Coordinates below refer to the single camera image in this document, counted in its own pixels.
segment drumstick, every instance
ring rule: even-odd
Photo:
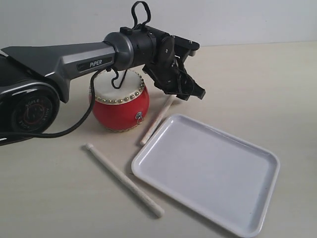
[[[142,146],[144,146],[148,140],[150,139],[150,137],[152,136],[152,134],[154,133],[155,129],[157,128],[157,126],[159,125],[160,121],[163,119],[164,115],[166,114],[167,110],[169,109],[170,105],[173,103],[174,99],[176,98],[175,95],[170,95],[167,99],[167,101],[165,102],[164,106],[162,107],[162,109],[160,110],[159,114],[157,115],[157,117],[155,118],[155,120],[152,122],[149,130],[147,131],[147,133],[143,136],[140,144]]]
[[[90,151],[96,159],[98,159],[121,183],[130,189],[141,201],[143,201],[148,208],[154,212],[159,218],[163,216],[164,210],[158,206],[152,199],[150,199],[136,184],[132,182],[123,172],[116,168],[101,152],[99,152],[92,144],[85,145],[86,149]]]

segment beige tabletop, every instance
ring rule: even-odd
[[[205,47],[187,59],[186,67],[206,96],[177,101],[168,115],[180,113],[208,123],[280,159],[258,237],[316,236],[317,42]],[[65,137],[0,147],[0,238],[235,237],[131,174],[138,142],[166,100],[142,75],[151,104],[137,128],[108,132],[90,115]],[[70,101],[48,132],[79,120],[88,106],[88,86],[89,76],[71,82]],[[165,215],[155,219],[81,149],[85,142],[107,155]]]

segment small drum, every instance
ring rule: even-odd
[[[115,86],[119,86],[123,75],[124,71],[119,72]],[[142,123],[149,108],[149,94],[141,75],[132,70],[127,71],[119,89],[111,84],[114,77],[115,72],[103,71],[95,78],[93,114],[106,128],[125,131]]]

